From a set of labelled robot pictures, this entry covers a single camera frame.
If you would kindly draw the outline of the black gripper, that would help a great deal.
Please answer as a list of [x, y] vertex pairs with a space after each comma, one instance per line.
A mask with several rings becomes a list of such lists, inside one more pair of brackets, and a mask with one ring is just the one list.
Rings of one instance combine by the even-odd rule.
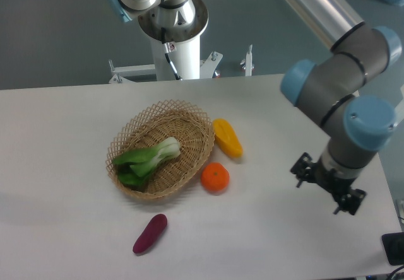
[[336, 170], [325, 169], [321, 161], [315, 163], [313, 168], [313, 161], [308, 153], [303, 153], [300, 156], [290, 172], [298, 180], [296, 187], [300, 187], [304, 182], [313, 183], [314, 176], [314, 183], [329, 192], [338, 204], [333, 214], [344, 212], [355, 216], [362, 201], [367, 196], [367, 192], [364, 190], [350, 188], [355, 178], [337, 177]]

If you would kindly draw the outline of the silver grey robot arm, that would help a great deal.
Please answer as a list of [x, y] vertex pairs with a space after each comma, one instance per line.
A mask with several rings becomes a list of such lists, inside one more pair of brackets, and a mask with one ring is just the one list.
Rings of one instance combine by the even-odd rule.
[[[136, 20], [150, 38], [157, 78], [211, 78], [199, 61], [199, 41], [208, 24], [202, 0], [109, 0], [124, 22]], [[352, 183], [393, 134], [397, 112], [358, 89], [401, 56], [399, 36], [384, 26], [371, 28], [345, 0], [286, 0], [332, 56], [322, 64], [301, 60], [284, 75], [280, 89], [289, 102], [330, 140], [318, 161], [303, 154], [291, 172], [299, 182], [319, 185], [337, 211], [355, 214], [366, 193]]]

